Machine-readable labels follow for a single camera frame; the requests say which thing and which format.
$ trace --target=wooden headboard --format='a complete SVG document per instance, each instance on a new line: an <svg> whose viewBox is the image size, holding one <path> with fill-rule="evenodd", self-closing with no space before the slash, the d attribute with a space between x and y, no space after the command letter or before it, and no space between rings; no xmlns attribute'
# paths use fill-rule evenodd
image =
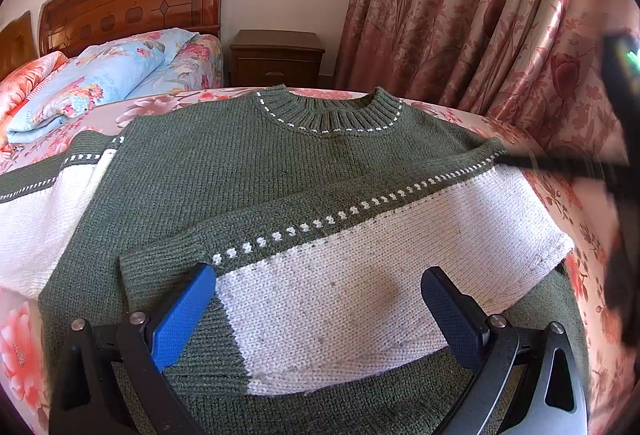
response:
<svg viewBox="0 0 640 435"><path fill-rule="evenodd" d="M0 31L0 81L20 65L37 57L31 31L31 11L27 11Z"/></svg>
<svg viewBox="0 0 640 435"><path fill-rule="evenodd" d="M40 54L78 56L86 47L181 27L220 37L221 0L50 0L42 7Z"/></svg>

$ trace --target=metal screw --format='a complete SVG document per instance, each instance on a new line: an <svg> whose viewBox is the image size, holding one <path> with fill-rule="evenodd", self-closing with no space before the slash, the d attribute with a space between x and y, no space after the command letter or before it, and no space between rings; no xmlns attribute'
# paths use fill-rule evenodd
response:
<svg viewBox="0 0 640 435"><path fill-rule="evenodd" d="M564 327L557 321L552 321L551 323L549 323L549 328L551 329L551 332L555 332L556 334L564 334Z"/></svg>
<svg viewBox="0 0 640 435"><path fill-rule="evenodd" d="M489 323L499 329L503 329L507 326L507 320L504 318L504 316L501 316L499 314L491 314L491 316L489 316Z"/></svg>
<svg viewBox="0 0 640 435"><path fill-rule="evenodd" d="M84 320L82 318L76 318L71 322L71 330L79 331L84 329Z"/></svg>
<svg viewBox="0 0 640 435"><path fill-rule="evenodd" d="M140 325L141 323L144 323L145 320L145 313L140 311L134 312L131 316L129 316L129 323L131 323L132 325Z"/></svg>

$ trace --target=ribbed collar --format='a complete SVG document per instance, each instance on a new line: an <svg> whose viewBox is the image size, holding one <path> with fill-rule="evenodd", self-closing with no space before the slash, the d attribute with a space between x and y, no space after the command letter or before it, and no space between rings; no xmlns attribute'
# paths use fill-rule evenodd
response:
<svg viewBox="0 0 640 435"><path fill-rule="evenodd" d="M404 107L400 100L380 87L352 100L307 98L289 92L284 85L256 92L255 97L271 119L306 134L388 132L399 123Z"/></svg>

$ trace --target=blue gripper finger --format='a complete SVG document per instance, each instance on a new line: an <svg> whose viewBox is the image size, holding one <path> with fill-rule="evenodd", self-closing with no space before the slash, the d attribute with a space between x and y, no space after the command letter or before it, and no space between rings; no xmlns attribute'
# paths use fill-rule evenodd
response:
<svg viewBox="0 0 640 435"><path fill-rule="evenodd" d="M150 333L151 358L159 371L174 365L216 293L216 273L199 263L182 293Z"/></svg>
<svg viewBox="0 0 640 435"><path fill-rule="evenodd" d="M420 292L458 364L477 373L489 340L482 308L473 298L462 294L439 267L430 267L422 273Z"/></svg>

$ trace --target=nightstand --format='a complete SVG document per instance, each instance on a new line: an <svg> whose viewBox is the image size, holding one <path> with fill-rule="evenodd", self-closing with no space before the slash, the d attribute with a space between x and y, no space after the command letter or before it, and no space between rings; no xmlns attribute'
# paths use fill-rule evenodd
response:
<svg viewBox="0 0 640 435"><path fill-rule="evenodd" d="M318 85L324 47L312 32L243 29L230 49L232 87Z"/></svg>

